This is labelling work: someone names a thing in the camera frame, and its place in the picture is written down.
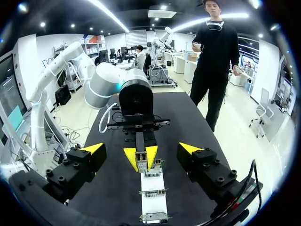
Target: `black shirt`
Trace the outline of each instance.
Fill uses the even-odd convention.
[[[229,63],[239,63],[238,36],[234,27],[225,23],[221,31],[209,30],[206,23],[199,26],[193,43],[202,44],[198,68],[216,73],[228,73]]]

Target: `black pants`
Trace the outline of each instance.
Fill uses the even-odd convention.
[[[206,121],[213,132],[225,97],[227,84],[228,72],[214,74],[214,72],[208,73],[197,68],[194,73],[190,97],[198,106],[209,90]]]

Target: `white cabinet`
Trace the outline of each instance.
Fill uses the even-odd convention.
[[[181,56],[174,57],[174,72],[176,73],[184,73],[185,68],[185,60]]]
[[[197,62],[185,60],[184,79],[188,83],[192,83],[194,72],[197,68]]]

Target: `yellow triangular marker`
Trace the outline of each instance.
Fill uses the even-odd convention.
[[[146,154],[147,154],[147,169],[151,169],[152,163],[155,160],[158,146],[151,146],[151,147],[146,147]]]
[[[93,154],[101,145],[103,145],[103,143],[99,143],[99,144],[92,145],[89,147],[84,147],[84,148],[81,148],[80,150],[86,150],[87,152],[91,152],[91,154]]]
[[[184,143],[179,143],[183,148],[185,148],[185,150],[187,152],[189,152],[189,154],[192,154],[193,152],[197,151],[197,150],[203,150],[202,148],[198,148],[198,147],[194,147],[194,146],[190,146],[190,145],[187,145],[187,144],[184,144]]]
[[[136,172],[138,172],[136,157],[135,157],[136,148],[134,148],[134,147],[133,148],[124,148],[123,150],[124,150],[124,153],[126,154],[128,160],[132,164],[133,168],[136,170]]]

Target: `vr headset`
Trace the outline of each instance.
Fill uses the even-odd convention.
[[[206,25],[209,30],[221,31],[224,25],[224,21],[222,21],[221,23],[207,21]]]

